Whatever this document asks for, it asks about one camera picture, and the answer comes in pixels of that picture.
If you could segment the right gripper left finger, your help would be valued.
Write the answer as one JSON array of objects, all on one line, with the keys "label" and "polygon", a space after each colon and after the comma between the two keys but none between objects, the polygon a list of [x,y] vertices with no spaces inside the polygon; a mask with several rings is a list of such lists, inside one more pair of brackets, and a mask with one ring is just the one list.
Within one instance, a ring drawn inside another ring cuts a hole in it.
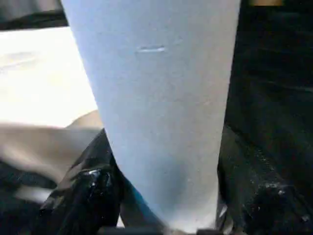
[{"label": "right gripper left finger", "polygon": [[120,172],[101,130],[39,212],[41,235],[95,235],[115,227],[123,193]]}]

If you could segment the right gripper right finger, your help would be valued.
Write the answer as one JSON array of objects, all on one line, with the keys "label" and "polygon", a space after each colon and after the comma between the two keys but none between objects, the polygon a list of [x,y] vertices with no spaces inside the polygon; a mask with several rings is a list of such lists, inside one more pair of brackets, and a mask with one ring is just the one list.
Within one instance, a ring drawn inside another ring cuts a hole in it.
[{"label": "right gripper right finger", "polygon": [[220,191],[234,225],[247,235],[311,235],[313,209],[274,161],[228,126],[219,153]]}]

